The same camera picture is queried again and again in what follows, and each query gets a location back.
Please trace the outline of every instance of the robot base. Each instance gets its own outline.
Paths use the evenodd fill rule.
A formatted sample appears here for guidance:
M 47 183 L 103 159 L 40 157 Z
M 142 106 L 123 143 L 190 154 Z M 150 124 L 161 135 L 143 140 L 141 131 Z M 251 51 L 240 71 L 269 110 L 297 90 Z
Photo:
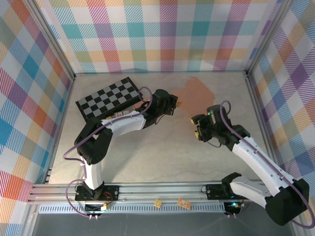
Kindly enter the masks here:
M 119 196 L 118 185 L 104 185 L 102 184 L 95 190 L 91 190 L 85 183 L 79 185 L 76 189 L 75 201 L 100 201 L 111 202 L 117 201 Z
M 206 184 L 206 192 L 208 200 L 242 200 L 242 196 L 231 194 L 223 184 Z

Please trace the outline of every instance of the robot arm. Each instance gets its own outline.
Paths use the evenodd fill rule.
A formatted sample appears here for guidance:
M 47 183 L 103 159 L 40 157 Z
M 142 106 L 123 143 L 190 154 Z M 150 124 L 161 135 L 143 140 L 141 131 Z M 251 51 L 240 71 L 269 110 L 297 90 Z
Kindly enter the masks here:
M 309 199 L 309 185 L 303 180 L 295 180 L 293 176 L 282 170 L 269 156 L 267 156 L 256 144 L 249 132 L 240 125 L 231 125 L 225 109 L 223 118 L 243 139 L 235 136 L 222 121 L 220 105 L 207 109 L 207 115 L 200 114 L 191 118 L 191 122 L 197 125 L 196 137 L 204 142 L 215 137 L 221 145 L 225 145 L 231 152 L 242 158 L 249 167 L 259 176 L 265 184 L 260 185 L 248 180 L 239 173 L 232 173 L 222 179 L 222 187 L 228 194 L 240 195 L 252 200 L 266 209 L 268 215 L 279 225 L 284 225 L 304 212 L 307 207 L 298 194 L 289 186 L 283 177 L 294 185 L 302 195 Z M 258 152 L 263 155 L 271 166 L 281 172 L 280 177 L 264 161 Z
M 103 120 L 92 118 L 87 122 L 75 140 L 75 145 L 102 125 L 109 123 L 97 133 L 97 138 L 90 138 L 77 148 L 78 154 L 86 166 L 87 178 L 83 184 L 93 199 L 97 199 L 102 194 L 101 161 L 109 151 L 111 141 L 120 135 L 144 129 L 155 124 L 157 118 L 162 115 L 172 116 L 176 108 L 176 103 L 176 96 L 169 94 L 165 90 L 157 89 L 152 95 L 150 107 L 141 115 L 139 113 L 145 110 L 149 102 L 144 102 L 140 108 L 125 115 L 125 118 Z

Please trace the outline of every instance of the black and white checkered board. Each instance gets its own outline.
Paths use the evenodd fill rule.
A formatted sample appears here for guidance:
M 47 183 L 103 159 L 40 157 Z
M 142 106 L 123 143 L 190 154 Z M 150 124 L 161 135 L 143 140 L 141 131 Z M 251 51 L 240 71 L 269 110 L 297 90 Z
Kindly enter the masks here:
M 138 91 L 136 85 L 127 77 L 82 98 L 76 104 L 85 121 L 92 117 L 105 119 L 139 102 Z

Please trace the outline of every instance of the colorful checkered wall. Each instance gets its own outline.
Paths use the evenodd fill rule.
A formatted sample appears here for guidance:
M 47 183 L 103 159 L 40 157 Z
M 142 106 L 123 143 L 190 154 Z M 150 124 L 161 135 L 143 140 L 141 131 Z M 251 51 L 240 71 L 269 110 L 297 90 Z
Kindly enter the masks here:
M 277 160 L 309 183 L 314 210 L 315 0 L 294 1 L 253 75 Z
M 71 80 L 23 0 L 0 0 L 0 235 L 17 235 Z
M 261 46 L 261 43 L 262 43 L 262 41 L 266 35 L 266 32 L 268 32 L 268 30 L 270 29 L 271 23 L 272 23 L 274 17 L 277 15 L 277 12 L 278 12 L 282 2 L 283 2 L 283 0 L 277 0 L 276 4 L 274 5 L 274 8 L 272 9 L 272 11 L 268 17 L 268 20 L 267 20 L 263 30 L 261 31 L 260 36 L 258 37 L 258 40 L 256 41 L 256 44 L 255 44 L 254 49 L 252 50 L 251 56 L 250 56 L 249 60 L 247 61 L 247 65 L 246 65 L 245 70 L 248 70 L 250 64 L 252 63 L 252 60 L 255 57 L 257 50 Z
M 37 2 L 74 70 L 95 73 L 244 70 L 277 0 Z

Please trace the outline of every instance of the metal bracket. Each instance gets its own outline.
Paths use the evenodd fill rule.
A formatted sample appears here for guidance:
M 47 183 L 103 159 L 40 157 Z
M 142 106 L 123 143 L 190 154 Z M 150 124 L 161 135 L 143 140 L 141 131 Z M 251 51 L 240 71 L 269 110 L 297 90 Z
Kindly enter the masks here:
M 83 186 L 79 185 L 76 188 L 75 201 L 99 201 L 99 202 L 111 202 L 118 201 L 119 186 L 118 185 L 103 185 L 102 193 L 97 198 L 93 198 L 90 192 Z
M 241 212 L 241 202 L 226 202 L 224 203 L 224 208 L 225 208 L 225 213 L 226 215 L 231 215 L 231 214 L 239 214 Z
M 208 200 L 242 200 L 243 197 L 231 194 L 223 184 L 206 184 L 206 195 Z

